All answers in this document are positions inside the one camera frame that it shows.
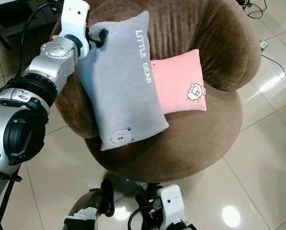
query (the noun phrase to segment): cushion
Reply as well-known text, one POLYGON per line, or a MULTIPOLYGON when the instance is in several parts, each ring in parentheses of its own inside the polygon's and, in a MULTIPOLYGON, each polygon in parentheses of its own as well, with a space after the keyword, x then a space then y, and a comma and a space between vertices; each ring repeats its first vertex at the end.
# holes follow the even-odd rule
POLYGON ((108 30, 106 42, 93 46, 76 72, 92 101, 102 140, 101 150, 149 138, 168 128, 161 111, 151 67, 147 36, 149 13, 90 28, 108 30))
POLYGON ((151 61, 160 105, 164 114, 202 110, 206 111, 204 80, 199 50, 151 61))

